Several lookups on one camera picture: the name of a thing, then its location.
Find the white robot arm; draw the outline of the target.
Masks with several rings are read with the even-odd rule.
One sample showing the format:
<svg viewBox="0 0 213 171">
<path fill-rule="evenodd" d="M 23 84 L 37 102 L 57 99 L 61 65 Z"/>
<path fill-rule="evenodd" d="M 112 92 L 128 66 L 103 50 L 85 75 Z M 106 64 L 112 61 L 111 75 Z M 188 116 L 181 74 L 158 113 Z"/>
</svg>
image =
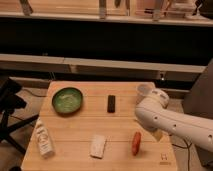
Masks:
<svg viewBox="0 0 213 171">
<path fill-rule="evenodd" d="M 149 132 L 160 129 L 213 152 L 213 120 L 168 110 L 168 103 L 166 92 L 150 90 L 135 107 L 140 125 Z"/>
</svg>

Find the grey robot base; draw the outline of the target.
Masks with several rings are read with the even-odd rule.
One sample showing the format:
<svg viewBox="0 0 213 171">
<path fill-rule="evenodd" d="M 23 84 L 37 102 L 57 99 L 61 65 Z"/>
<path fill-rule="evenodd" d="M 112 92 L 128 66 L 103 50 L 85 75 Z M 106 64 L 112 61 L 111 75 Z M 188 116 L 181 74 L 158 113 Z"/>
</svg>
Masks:
<svg viewBox="0 0 213 171">
<path fill-rule="evenodd" d="M 213 121 L 213 58 L 182 101 L 186 114 Z M 213 171 L 213 152 L 196 146 L 203 167 Z"/>
</svg>

